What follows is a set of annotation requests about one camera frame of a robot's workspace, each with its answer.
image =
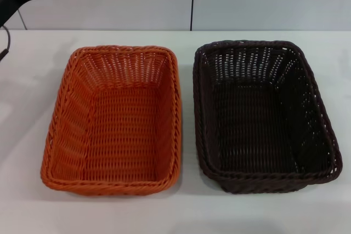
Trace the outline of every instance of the basket bottom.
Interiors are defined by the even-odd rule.
[[[270,182],[262,184],[261,182],[239,183],[223,182],[220,184],[225,192],[232,194],[258,194],[258,193],[289,193],[303,189],[307,184],[297,184],[295,182]]]
[[[271,86],[226,83],[213,92],[221,170],[297,172],[283,109]]]
[[[83,180],[157,181],[157,90],[109,89],[95,103]]]

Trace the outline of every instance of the basket inner wall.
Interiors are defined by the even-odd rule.
[[[171,169],[174,86],[169,54],[84,53],[54,138],[63,180],[160,181]]]
[[[291,47],[203,53],[205,136],[222,171],[312,173],[330,167],[314,87]]]

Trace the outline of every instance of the white wall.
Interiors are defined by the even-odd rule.
[[[189,30],[191,0],[35,0],[28,29]]]
[[[195,0],[193,30],[351,30],[351,0]]]
[[[28,29],[189,30],[191,0],[35,0],[20,10]],[[194,0],[193,30],[351,30],[351,0]]]
[[[18,12],[13,14],[13,16],[5,23],[5,26],[10,30],[24,30],[24,25]]]

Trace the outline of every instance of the wicker basket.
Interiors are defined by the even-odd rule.
[[[82,195],[148,195],[179,177],[180,89],[161,47],[75,51],[58,92],[41,177]]]
[[[290,192],[340,175],[314,75],[291,42],[204,45],[193,78],[200,167],[224,191]]]

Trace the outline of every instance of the white tabletop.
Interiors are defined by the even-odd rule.
[[[11,31],[0,62],[0,233],[351,233],[351,32]],[[231,195],[199,169],[195,148],[195,50],[224,39],[288,40],[305,52],[343,157],[340,177],[287,194]],[[0,50],[7,44],[0,31]],[[182,172],[146,197],[54,191],[39,170],[70,54],[95,45],[160,45],[178,58],[183,100]]]

